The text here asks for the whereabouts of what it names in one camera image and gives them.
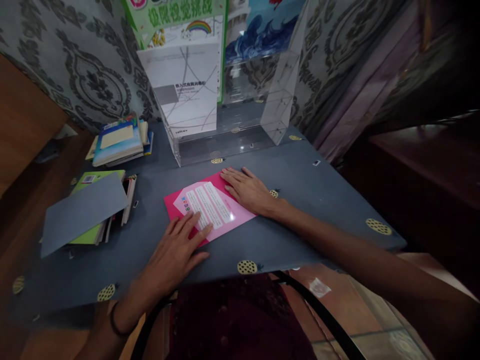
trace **yellow note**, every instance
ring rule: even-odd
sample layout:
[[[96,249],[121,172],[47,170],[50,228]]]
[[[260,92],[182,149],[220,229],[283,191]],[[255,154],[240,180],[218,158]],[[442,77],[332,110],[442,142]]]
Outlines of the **yellow note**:
[[[124,140],[134,137],[134,127],[127,126],[118,129],[117,131],[110,132],[106,135],[103,135],[101,138],[100,149],[108,148],[109,146],[121,143]]]

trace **right hand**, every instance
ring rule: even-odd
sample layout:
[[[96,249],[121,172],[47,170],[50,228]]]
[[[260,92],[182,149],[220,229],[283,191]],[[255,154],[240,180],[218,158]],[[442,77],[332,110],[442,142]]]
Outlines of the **right hand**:
[[[225,185],[225,189],[247,210],[270,217],[281,200],[273,197],[253,172],[246,167],[241,169],[243,172],[231,167],[222,169],[221,178],[231,185]]]

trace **pink paper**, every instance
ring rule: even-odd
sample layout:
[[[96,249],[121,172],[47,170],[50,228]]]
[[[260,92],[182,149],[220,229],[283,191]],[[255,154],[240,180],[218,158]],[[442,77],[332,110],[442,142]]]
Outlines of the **pink paper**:
[[[175,217],[181,219],[188,211],[201,212],[200,220],[189,235],[190,239],[208,224],[213,224],[213,230],[200,246],[208,244],[256,216],[240,205],[225,189],[225,185],[228,183],[218,172],[163,199],[170,220]]]

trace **table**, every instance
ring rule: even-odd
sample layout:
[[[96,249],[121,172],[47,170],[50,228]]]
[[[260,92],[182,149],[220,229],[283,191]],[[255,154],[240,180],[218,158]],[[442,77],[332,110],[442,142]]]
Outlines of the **table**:
[[[153,153],[109,170],[125,169],[138,175],[128,223],[98,247],[63,248],[40,260],[34,250],[25,286],[10,302],[13,318],[30,327],[88,326],[98,293],[116,284],[113,299],[121,297],[142,271],[170,222],[163,198],[222,168],[248,167],[270,190],[311,215],[386,249],[397,251],[405,240],[394,230],[385,235],[366,220],[387,222],[330,166],[306,140],[290,127],[280,146],[229,156],[222,163],[204,161],[179,168],[161,123],[155,133]],[[85,162],[83,172],[93,171]],[[238,276],[237,264],[250,260],[259,271],[272,272],[322,262],[332,266],[295,233],[270,219],[257,216],[202,248],[210,258],[181,284],[188,285]]]

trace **wallpaper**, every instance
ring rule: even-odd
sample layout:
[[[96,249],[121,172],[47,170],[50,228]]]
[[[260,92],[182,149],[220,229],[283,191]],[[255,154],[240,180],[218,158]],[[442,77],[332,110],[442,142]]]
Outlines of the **wallpaper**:
[[[401,2],[310,1],[290,121],[314,138],[322,107]],[[79,126],[96,133],[131,110],[160,119],[120,0],[2,5],[0,52]],[[244,69],[254,84],[269,80],[271,70],[268,64]]]
[[[82,128],[160,114],[120,0],[3,1],[0,52]]]
[[[290,123],[309,140],[323,106],[403,1],[314,0],[305,29]]]

